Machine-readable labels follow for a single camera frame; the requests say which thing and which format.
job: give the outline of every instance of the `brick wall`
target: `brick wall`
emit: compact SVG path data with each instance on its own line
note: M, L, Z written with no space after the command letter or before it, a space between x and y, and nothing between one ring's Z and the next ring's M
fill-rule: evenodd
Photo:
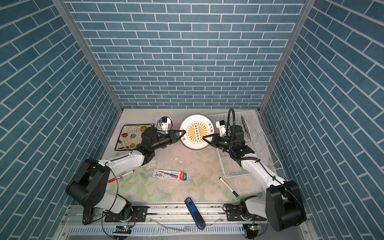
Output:
M303 2L66 1L125 108L257 108Z
M319 239L384 239L384 2L317 0L265 117Z
M0 239L53 237L116 117L52 2L0 1Z

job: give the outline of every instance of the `black motor housing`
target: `black motor housing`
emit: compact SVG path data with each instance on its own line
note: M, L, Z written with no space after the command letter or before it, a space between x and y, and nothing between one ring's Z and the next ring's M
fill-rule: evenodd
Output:
M278 232L305 221L306 214L299 186L294 181L289 181L267 188L265 214L270 225Z
M83 224L91 223L93 207L104 196L110 169L93 158L85 160L67 185L65 192L84 207Z

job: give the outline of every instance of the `metal vent grille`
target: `metal vent grille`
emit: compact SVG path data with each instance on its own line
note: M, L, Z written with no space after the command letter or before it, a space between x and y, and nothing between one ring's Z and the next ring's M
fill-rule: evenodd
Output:
M158 224L149 224L143 226L135 226L132 229L129 236L141 237L141 236L171 236L171 235L188 235L188 234L244 234L242 224L217 224L213 226L207 226L203 230L199 230L195 225L182 225L182 224L168 224L164 228ZM116 230L116 225L104 226L104 230L108 234L112 234ZM69 231L70 235L104 235L101 225L97 226L83 226L83 225L72 225Z

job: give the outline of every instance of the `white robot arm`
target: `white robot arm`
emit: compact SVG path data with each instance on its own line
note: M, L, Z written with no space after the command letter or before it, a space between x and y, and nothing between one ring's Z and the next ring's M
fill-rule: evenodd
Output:
M233 124L227 129L231 113ZM211 146L229 153L230 157L247 170L266 192L265 202L260 201L256 196L240 201L242 217L250 219L258 215L266 218L276 231L305 221L306 214L298 185L272 172L257 158L255 152L245 145L243 129L235 123L234 110L229 110L227 123L221 120L216 122L216 126L220 134L207 135L203 139Z
M122 222L132 217L131 203L122 196L107 191L107 182L147 164L155 156L156 149L173 144L183 137L184 130L169 130L167 122L162 125L166 134L158 132L155 127L145 129L141 134L141 144L130 153L100 161L90 158L83 162L65 190L84 207L83 224L92 222L94 207L117 214L115 218Z

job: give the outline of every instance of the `black marker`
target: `black marker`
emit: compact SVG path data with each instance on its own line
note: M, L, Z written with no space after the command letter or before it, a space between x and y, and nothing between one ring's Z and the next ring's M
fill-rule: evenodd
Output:
M234 195L236 196L236 197L238 197L239 195L237 194L237 192L235 192L235 190L233 190L229 185L228 185L228 183L226 183L221 177L219 177L219 179L229 188L229 190L231 190L231 192L233 192L234 193Z

